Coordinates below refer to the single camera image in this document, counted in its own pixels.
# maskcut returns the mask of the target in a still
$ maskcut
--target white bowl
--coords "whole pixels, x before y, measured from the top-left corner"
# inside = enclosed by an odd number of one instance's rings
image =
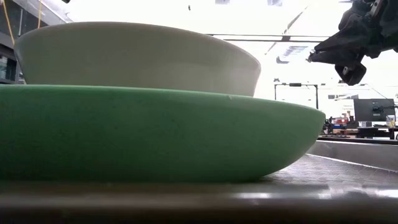
[[[101,85],[253,96],[259,62],[237,46],[187,30],[77,22],[21,36],[15,53],[28,84]]]

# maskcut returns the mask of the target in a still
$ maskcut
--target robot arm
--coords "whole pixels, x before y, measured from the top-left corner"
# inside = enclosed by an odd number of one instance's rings
[[[398,52],[398,0],[354,0],[343,14],[339,32],[315,46],[309,62],[330,63],[348,85],[358,84],[366,73],[364,56]]]

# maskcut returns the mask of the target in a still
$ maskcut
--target yellow cable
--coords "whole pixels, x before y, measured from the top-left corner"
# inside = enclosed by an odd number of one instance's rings
[[[42,20],[42,0],[39,0],[39,21],[37,22],[37,28],[40,28],[40,21]]]
[[[15,41],[14,41],[14,36],[12,35],[12,31],[11,31],[10,20],[8,19],[7,7],[6,7],[6,0],[3,0],[3,2],[2,2],[2,7],[4,8],[4,15],[6,15],[6,20],[7,20],[7,25],[8,25],[8,31],[10,32],[12,44],[14,45]]]

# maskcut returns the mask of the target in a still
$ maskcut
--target computer monitor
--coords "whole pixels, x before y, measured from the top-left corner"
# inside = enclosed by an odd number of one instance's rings
[[[354,99],[354,110],[356,121],[386,121],[396,113],[393,99]]]

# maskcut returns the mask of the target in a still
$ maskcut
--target bowl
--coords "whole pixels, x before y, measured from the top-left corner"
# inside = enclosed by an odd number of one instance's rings
[[[193,91],[10,85],[0,95],[0,180],[258,180],[303,156],[325,120],[305,106]]]
[[[253,96],[261,66],[239,47],[187,30],[77,22],[30,31],[15,54],[28,84],[99,85]]]

